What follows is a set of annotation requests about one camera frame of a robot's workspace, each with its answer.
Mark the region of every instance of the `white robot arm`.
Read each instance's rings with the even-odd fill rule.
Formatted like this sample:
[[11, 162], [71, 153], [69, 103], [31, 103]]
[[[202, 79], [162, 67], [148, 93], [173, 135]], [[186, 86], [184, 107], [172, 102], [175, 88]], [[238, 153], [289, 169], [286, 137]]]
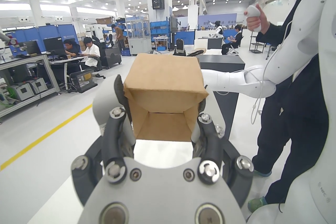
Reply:
[[[243, 93], [253, 98], [269, 97], [276, 85], [293, 75], [318, 53], [318, 28], [326, 0], [302, 0], [293, 16], [291, 31], [266, 65], [236, 73], [202, 70], [204, 84], [213, 91]], [[258, 16], [255, 7], [248, 17]]]

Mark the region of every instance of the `desk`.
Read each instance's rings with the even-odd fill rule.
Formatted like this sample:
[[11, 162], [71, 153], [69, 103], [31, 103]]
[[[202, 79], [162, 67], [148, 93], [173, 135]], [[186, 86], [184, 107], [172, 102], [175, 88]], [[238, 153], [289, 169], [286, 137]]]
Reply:
[[68, 85], [67, 85], [67, 63], [71, 61], [79, 61], [84, 59], [84, 57], [74, 57], [70, 59], [63, 59], [63, 60], [55, 60], [55, 61], [49, 61], [50, 65], [60, 65], [64, 64], [64, 83], [65, 83], [65, 89], [68, 90]]
[[[220, 72], [235, 72], [245, 68], [244, 61], [239, 56], [199, 55], [197, 56], [201, 69], [216, 70]], [[219, 109], [225, 120], [225, 138], [229, 139], [234, 118], [234, 112], [238, 101], [238, 93], [214, 92]]]
[[51, 81], [51, 84], [53, 88], [48, 89], [46, 91], [41, 92], [39, 95], [35, 95], [34, 97], [31, 97], [29, 99], [26, 99], [12, 107], [6, 108], [4, 110], [0, 110], [0, 118], [19, 109], [24, 107], [25, 105], [28, 105], [32, 102], [37, 101], [40, 98], [46, 97], [52, 93], [55, 92], [60, 92], [60, 88], [56, 82], [55, 76], [50, 68], [49, 61], [47, 55], [38, 55], [35, 57], [29, 57], [29, 58], [12, 58], [12, 59], [6, 59], [5, 61], [1, 60], [0, 61], [0, 71], [3, 71], [5, 69], [11, 68], [11, 67], [16, 67], [19, 65], [23, 64], [28, 64], [28, 63], [43, 63], [44, 67], [47, 71], [47, 74], [49, 76], [49, 79]]

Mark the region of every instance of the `blue sign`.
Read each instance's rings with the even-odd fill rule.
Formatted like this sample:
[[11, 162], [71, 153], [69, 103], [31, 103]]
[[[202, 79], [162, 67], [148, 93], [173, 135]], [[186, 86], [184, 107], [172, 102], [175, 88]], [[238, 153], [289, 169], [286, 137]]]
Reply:
[[231, 14], [218, 14], [218, 15], [200, 15], [198, 16], [198, 28], [200, 27], [213, 27], [209, 24], [215, 23], [215, 21], [220, 21], [221, 26], [235, 26], [237, 21], [237, 13]]

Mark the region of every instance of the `person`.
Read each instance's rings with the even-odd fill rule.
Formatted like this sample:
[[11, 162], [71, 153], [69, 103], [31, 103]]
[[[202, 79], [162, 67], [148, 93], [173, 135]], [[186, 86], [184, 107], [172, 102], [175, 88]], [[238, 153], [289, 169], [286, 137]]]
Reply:
[[122, 53], [122, 51], [125, 49], [123, 31], [120, 27], [116, 26], [115, 24], [112, 24], [111, 28], [114, 28], [115, 33], [117, 34], [117, 38], [115, 40], [116, 40], [116, 42], [118, 42], [118, 47], [119, 47], [120, 53]]
[[65, 39], [63, 41], [65, 46], [65, 53], [71, 55], [72, 57], [78, 56], [80, 53], [80, 46], [73, 40]]
[[[272, 45], [281, 44], [288, 23], [301, 0], [296, 0], [282, 26], [271, 24], [257, 4], [260, 17], [248, 17], [247, 28], [261, 25], [256, 40]], [[258, 152], [253, 157], [255, 173], [261, 177], [272, 174], [272, 167], [291, 139], [291, 150], [280, 180], [269, 187], [264, 197], [250, 200], [248, 209], [254, 212], [267, 204], [284, 203], [291, 183], [317, 162], [329, 128], [329, 116], [322, 92], [318, 55], [293, 76], [276, 86], [276, 92], [266, 98], [261, 114]]]
[[101, 56], [99, 47], [93, 43], [91, 37], [85, 37], [83, 43], [86, 46], [86, 50], [80, 54], [81, 56], [84, 56], [84, 61], [80, 62], [82, 69], [96, 67], [98, 61], [95, 58], [99, 58]]
[[235, 37], [232, 36], [228, 37], [230, 43], [226, 43], [222, 45], [222, 55], [226, 55], [231, 47], [237, 49], [240, 46], [240, 42], [242, 41], [243, 35], [241, 31], [241, 26], [237, 25], [234, 27], [234, 30], [237, 32]]

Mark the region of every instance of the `black table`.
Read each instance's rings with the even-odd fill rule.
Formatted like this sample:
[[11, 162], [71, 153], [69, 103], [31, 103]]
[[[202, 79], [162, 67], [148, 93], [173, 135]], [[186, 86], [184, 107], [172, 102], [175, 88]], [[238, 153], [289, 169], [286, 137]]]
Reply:
[[[235, 72], [245, 68], [245, 62], [239, 56], [233, 55], [199, 55], [201, 69], [216, 70], [220, 72]], [[238, 101], [238, 93], [228, 93], [223, 96], [214, 92], [219, 109], [225, 120], [225, 138], [229, 139], [234, 118], [235, 108]]]

